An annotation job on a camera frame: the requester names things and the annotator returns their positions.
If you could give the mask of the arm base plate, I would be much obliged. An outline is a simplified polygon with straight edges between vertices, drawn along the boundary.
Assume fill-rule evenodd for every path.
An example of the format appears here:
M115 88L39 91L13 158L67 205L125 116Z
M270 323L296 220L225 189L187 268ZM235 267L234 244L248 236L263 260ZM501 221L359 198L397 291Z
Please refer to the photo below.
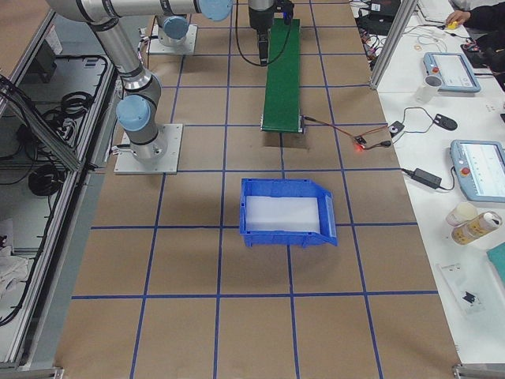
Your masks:
M126 132L119 148L115 174L177 174L183 133L182 124L157 124L158 135L146 145L131 144Z
M157 24L153 25L148 47L150 55L192 55L196 47L198 27L189 26L186 35L181 39L170 38Z

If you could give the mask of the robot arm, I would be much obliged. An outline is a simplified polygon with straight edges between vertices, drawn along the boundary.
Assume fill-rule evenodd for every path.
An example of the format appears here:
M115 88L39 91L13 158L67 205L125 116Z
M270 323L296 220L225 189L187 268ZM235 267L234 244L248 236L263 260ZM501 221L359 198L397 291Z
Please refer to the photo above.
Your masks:
M193 1L195 13L203 14L212 21L222 21L232 12L232 6L237 1ZM235 32L236 45L240 55L253 66L269 66L275 62L285 50L290 37L291 24L294 19L294 4L291 1L248 1L249 26L256 32L259 62L251 62L241 52L238 31ZM187 15L194 13L189 10L174 11L169 6L168 14L157 16L158 40L169 46L171 43L181 43L189 33L190 24ZM274 57L269 56L270 32L274 25L275 14L282 14L282 21L288 27L285 42L281 51Z
M161 96L159 80L144 66L129 43L119 19L129 16L179 16L201 13L213 21L230 15L231 1L49 1L59 15L84 22L112 61L125 89L116 107L136 159L158 159L167 150L155 113Z

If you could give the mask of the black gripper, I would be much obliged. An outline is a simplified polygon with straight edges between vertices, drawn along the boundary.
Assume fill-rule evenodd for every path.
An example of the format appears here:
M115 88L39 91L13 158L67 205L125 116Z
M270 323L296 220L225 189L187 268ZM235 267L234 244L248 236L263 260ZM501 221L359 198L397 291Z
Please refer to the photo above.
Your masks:
M269 28L256 30L259 59L268 59L269 55Z

